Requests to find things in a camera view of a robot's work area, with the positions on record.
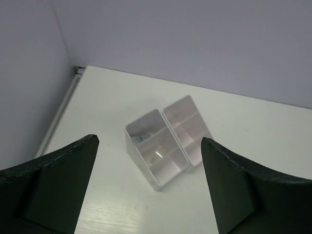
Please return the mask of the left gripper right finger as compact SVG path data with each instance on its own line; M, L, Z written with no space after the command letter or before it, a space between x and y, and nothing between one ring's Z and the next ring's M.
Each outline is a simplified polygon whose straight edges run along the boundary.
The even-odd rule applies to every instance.
M219 233L311 233L311 180L265 167L211 138L202 139L201 154Z

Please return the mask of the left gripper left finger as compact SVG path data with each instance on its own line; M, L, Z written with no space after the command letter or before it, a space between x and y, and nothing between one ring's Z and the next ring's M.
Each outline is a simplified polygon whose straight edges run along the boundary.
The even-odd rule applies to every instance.
M0 172L2 234L73 234L99 139L83 138Z

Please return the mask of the blue pen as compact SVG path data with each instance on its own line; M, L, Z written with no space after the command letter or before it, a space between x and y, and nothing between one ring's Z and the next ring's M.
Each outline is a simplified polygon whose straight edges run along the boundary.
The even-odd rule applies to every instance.
M146 139L148 139L149 137L150 137L150 135L134 136L134 137L132 137L132 141L135 144L139 144L139 143L145 141Z

